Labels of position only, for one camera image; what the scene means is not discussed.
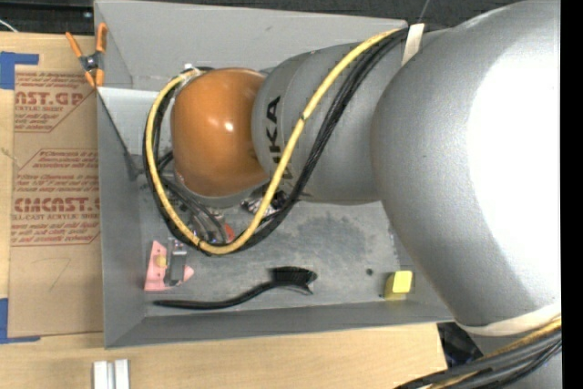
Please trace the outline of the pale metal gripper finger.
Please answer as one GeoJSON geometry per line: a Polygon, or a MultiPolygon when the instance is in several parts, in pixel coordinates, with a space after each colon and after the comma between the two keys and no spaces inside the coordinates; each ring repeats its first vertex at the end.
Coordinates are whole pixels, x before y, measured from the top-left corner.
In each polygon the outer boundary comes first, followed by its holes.
{"type": "Polygon", "coordinates": [[[177,286],[184,280],[188,252],[186,246],[174,239],[167,247],[167,285],[177,286]]]}

